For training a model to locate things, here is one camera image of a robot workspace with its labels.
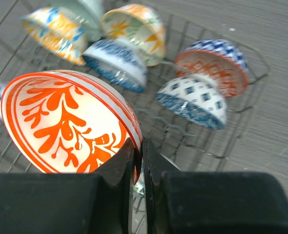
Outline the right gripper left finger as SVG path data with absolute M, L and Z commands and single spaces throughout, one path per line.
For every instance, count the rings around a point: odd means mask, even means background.
M 130 139 L 90 174 L 0 174 L 0 234 L 129 234 Z

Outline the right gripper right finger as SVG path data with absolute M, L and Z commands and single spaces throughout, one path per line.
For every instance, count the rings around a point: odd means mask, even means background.
M 183 172 L 143 140 L 149 234 L 288 234 L 288 198 L 260 172 Z

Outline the orange floral bowl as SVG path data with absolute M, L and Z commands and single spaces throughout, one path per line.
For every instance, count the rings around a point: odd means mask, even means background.
M 126 140 L 143 136 L 125 98 L 92 75 L 52 70 L 21 75 L 1 96 L 4 125 L 22 154 L 44 173 L 91 173 Z

